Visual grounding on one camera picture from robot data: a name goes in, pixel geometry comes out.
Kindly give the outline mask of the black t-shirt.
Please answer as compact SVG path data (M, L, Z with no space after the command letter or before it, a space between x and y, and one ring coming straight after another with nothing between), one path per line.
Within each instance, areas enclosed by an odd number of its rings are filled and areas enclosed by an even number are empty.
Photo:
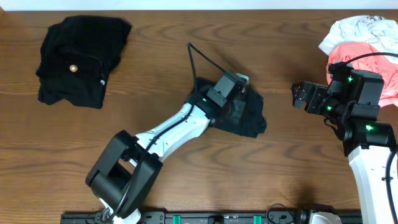
M196 79L198 97L195 105L205 112L205 116L210 120L209 126L250 138L256 138L259 134L263 134L267 128L266 118L262 115L263 97L248 85L246 88L246 106L239 124L219 123L222 108L206 96L208 90L214 87L216 83L205 78Z

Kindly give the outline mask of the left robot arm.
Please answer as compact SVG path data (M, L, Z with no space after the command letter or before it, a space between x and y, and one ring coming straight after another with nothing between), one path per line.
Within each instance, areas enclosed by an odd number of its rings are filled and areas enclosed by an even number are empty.
M104 203L103 223L137 223L162 166L180 146L199 137L220 118L237 121L246 105L246 87L228 95L210 86L192 92L179 112L155 128L130 135L118 132L86 177L86 184Z

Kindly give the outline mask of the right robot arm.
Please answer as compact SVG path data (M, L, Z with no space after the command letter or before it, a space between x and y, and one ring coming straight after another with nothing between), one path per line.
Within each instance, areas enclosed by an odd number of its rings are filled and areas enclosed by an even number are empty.
M381 81L292 85L293 106L322 115L343 143L358 189L364 223L397 223L397 143L378 121Z

